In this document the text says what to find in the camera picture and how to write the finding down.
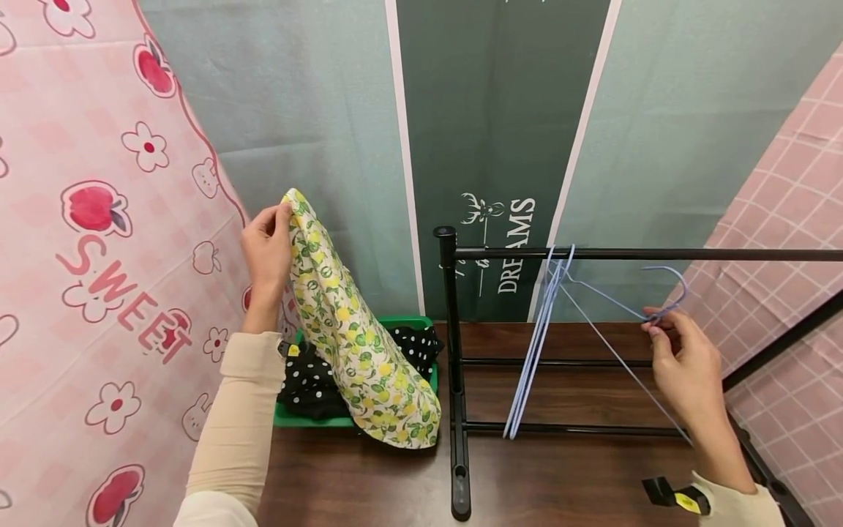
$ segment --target pink checkered fabric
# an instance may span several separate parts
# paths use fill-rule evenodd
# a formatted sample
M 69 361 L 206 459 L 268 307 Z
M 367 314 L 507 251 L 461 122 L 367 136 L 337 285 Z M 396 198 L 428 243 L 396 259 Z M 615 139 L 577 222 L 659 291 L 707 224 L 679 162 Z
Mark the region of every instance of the pink checkered fabric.
M 776 134 L 706 247 L 843 249 L 843 47 Z M 724 374 L 843 288 L 843 264 L 695 262 L 683 305 Z M 729 394 L 818 524 L 843 517 L 843 317 Z
M 5 3 L 0 123 L 0 524 L 167 525 L 243 208 L 130 0 Z

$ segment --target green basket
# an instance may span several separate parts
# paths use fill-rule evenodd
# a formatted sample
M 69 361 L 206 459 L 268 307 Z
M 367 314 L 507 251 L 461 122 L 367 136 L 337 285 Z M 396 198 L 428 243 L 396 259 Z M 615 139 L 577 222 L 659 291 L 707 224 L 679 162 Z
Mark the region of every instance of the green basket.
M 433 321 L 426 316 L 385 316 L 378 319 L 384 328 L 410 327 L 414 330 L 423 330 L 433 325 Z M 301 330 L 296 332 L 296 342 L 301 342 L 304 334 Z M 430 385 L 436 393 L 439 386 L 439 368 L 433 363 L 433 373 L 430 377 Z M 275 404 L 275 426 L 281 428 L 352 428 L 354 425 L 350 417 L 334 417 L 315 421 L 307 417 L 295 416 L 284 408 L 280 402 Z

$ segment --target white stripe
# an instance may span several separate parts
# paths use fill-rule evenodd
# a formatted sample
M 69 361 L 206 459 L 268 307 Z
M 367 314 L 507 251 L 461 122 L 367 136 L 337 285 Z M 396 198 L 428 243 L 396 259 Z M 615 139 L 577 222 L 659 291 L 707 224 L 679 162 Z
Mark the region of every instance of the white stripe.
M 407 129 L 407 104 L 404 95 L 404 70 L 401 66 L 401 40 L 398 36 L 398 6 L 395 0 L 385 0 L 386 29 L 389 32 L 389 55 L 392 57 L 392 82 L 395 86 L 395 107 L 398 110 L 398 134 L 401 140 L 401 158 L 404 162 L 404 187 L 406 189 L 407 215 L 410 217 L 410 243 L 413 249 L 413 270 L 416 272 L 416 294 L 419 298 L 419 315 L 424 315 L 424 287 L 422 286 L 422 252 L 419 250 L 419 232 L 416 221 L 416 195 L 413 191 L 413 165 L 410 160 L 410 133 Z
M 568 199 L 568 192 L 571 190 L 571 182 L 574 176 L 574 169 L 577 167 L 580 150 L 583 148 L 583 139 L 588 127 L 588 118 L 591 116 L 591 109 L 594 106 L 594 98 L 597 95 L 597 87 L 600 84 L 600 76 L 603 75 L 603 67 L 606 64 L 606 57 L 609 55 L 609 44 L 612 41 L 612 34 L 615 32 L 615 24 L 618 21 L 620 3 L 622 0 L 611 0 L 609 11 L 606 13 L 606 22 L 603 25 L 603 34 L 600 36 L 600 44 L 597 47 L 597 56 L 594 58 L 594 67 L 591 70 L 591 79 L 588 81 L 588 90 L 585 93 L 583 102 L 583 113 L 580 114 L 577 125 L 577 135 L 574 136 L 574 144 L 571 146 L 571 156 L 568 158 L 568 166 L 565 168 L 565 179 L 562 181 L 562 189 L 559 192 L 559 202 L 556 204 L 556 212 L 553 214 L 553 221 L 550 223 L 550 233 L 547 235 L 547 247 L 556 242 L 556 233 L 559 232 L 559 222 L 562 220 L 562 211 L 565 210 L 565 202 Z M 533 319 L 535 306 L 539 302 L 539 290 L 541 289 L 541 278 L 545 275 L 545 263 L 541 264 L 539 275 L 533 286 L 533 299 L 529 303 L 527 321 Z

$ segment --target black clothes rack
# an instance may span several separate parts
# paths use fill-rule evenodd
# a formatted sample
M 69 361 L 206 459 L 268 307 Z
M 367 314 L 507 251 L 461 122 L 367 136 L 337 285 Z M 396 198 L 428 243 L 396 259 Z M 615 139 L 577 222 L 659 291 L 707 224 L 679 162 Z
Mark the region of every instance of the black clothes rack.
M 471 485 L 469 465 L 469 432 L 502 432 L 504 422 L 469 421 L 465 408 L 464 366 L 520 366 L 520 359 L 506 358 L 463 358 L 459 336 L 459 308 L 457 305 L 456 262 L 459 260 L 484 259 L 546 259 L 550 248 L 488 248 L 457 246 L 457 231 L 454 227 L 437 227 L 433 235 L 439 238 L 440 264 L 445 278 L 445 302 L 448 322 L 448 383 L 451 408 L 451 512 L 457 520 L 466 521 L 471 516 Z M 554 260 L 567 258 L 569 249 L 554 249 L 550 256 Z M 577 249 L 575 260 L 708 260 L 708 261 L 843 261 L 843 250 L 767 250 L 767 249 Z M 811 331 L 843 309 L 843 292 L 837 293 L 813 313 L 806 316 L 790 330 L 779 336 L 769 346 L 745 364 L 735 369 L 723 380 L 723 389 L 730 390 L 741 381 L 758 371 L 773 358 L 784 353 Z M 614 360 L 555 360 L 541 359 L 540 366 L 567 368 L 620 366 Z M 630 361 L 631 367 L 650 368 L 648 361 Z M 729 416 L 735 428 L 744 457 L 753 478 L 760 485 L 770 489 L 779 503 L 785 523 L 802 527 L 813 525 L 798 500 L 787 486 L 777 480 L 770 467 L 761 459 L 753 447 L 749 434 Z M 674 428 L 656 427 L 613 427 L 554 424 L 545 422 L 522 423 L 519 431 L 526 433 L 580 433 L 612 434 L 631 436 L 679 437 Z

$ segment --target dark green panel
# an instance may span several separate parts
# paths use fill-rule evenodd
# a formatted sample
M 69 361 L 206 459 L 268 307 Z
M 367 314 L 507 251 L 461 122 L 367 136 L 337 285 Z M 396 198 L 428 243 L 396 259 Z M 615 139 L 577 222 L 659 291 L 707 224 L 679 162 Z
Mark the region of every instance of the dark green panel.
M 431 317 L 444 317 L 431 235 L 438 225 L 458 227 L 461 245 L 547 242 L 608 6 L 609 0 L 398 0 Z M 461 316 L 526 320 L 538 263 L 484 265 L 458 267 Z

